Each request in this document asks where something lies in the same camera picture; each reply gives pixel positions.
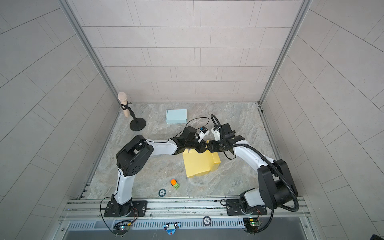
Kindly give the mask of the light blue paper box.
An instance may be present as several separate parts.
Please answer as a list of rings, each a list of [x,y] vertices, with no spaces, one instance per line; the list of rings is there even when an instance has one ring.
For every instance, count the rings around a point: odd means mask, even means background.
[[[167,124],[186,124],[188,118],[187,109],[167,110],[166,123]]]

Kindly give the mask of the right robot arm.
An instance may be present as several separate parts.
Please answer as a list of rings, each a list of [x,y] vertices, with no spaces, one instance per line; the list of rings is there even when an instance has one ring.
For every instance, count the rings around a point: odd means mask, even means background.
[[[211,152],[230,151],[258,174],[259,187],[240,195],[240,206],[244,213],[254,212],[257,206],[266,206],[271,210],[282,208],[289,212],[299,210],[297,190],[285,161],[274,161],[264,156],[245,138],[236,136],[229,124],[214,123],[212,132],[215,140],[209,142],[208,149]]]

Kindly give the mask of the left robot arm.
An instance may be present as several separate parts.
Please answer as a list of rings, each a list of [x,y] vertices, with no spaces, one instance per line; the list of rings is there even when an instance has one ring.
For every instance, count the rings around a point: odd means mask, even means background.
[[[201,154],[206,151],[208,144],[203,138],[209,132],[206,127],[201,127],[199,131],[193,127],[186,127],[179,137],[161,141],[149,140],[142,135],[135,136],[116,154],[118,181],[110,202],[115,214],[124,217],[131,212],[135,175],[142,170],[150,157],[178,155],[186,149],[196,150]]]

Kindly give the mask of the yellow paper box stack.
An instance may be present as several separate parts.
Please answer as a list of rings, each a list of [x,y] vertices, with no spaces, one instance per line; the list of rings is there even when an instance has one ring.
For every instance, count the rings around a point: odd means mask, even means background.
[[[200,177],[217,170],[221,164],[218,153],[211,153],[208,146],[197,150],[185,150],[183,160],[188,178]]]

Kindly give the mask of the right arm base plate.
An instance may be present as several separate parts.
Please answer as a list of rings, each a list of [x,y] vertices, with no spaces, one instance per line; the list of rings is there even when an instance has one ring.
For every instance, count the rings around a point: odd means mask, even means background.
[[[265,206],[255,206],[247,209],[245,204],[242,204],[240,199],[222,199],[221,205],[226,207],[228,216],[264,216],[267,215]]]

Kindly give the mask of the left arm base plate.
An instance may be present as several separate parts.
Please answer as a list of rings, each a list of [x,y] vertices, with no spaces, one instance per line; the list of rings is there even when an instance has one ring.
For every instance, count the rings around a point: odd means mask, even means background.
[[[108,202],[103,216],[107,218],[144,217],[147,206],[147,201],[128,201],[124,205],[119,205],[113,200]]]

